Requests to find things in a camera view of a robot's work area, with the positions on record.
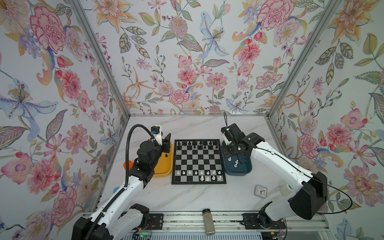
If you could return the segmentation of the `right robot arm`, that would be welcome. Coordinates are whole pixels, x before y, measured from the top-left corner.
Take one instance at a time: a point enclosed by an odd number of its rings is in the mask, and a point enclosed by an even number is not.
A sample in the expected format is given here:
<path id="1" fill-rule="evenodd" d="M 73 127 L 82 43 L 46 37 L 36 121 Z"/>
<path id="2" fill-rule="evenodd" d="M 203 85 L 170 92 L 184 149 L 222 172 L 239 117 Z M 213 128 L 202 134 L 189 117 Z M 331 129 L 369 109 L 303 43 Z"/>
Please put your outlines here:
<path id="1" fill-rule="evenodd" d="M 288 186 L 288 194 L 277 201 L 270 201 L 259 211 L 261 220 L 276 222 L 280 219 L 298 216 L 311 220 L 328 199 L 327 177 L 312 173 L 293 163 L 275 150 L 260 135 L 245 135 L 236 124 L 221 128 L 223 149 L 229 157 L 245 154 L 250 160 L 257 160 L 281 177 Z"/>

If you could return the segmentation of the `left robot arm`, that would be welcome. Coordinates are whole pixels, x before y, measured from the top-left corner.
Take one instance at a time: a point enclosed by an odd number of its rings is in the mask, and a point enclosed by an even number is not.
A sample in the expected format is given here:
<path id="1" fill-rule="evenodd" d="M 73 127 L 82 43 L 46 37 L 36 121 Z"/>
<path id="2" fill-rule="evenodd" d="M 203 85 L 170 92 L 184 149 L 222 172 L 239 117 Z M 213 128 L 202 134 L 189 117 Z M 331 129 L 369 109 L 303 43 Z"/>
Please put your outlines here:
<path id="1" fill-rule="evenodd" d="M 149 208 L 132 204 L 132 200 L 153 178 L 162 154 L 171 151 L 171 134 L 161 139 L 161 145 L 155 143 L 159 139 L 160 136 L 156 135 L 154 140 L 141 143 L 138 157 L 128 171 L 128 183 L 123 183 L 90 217 L 76 221 L 72 240 L 121 240 L 129 232 L 140 231 L 149 225 Z"/>

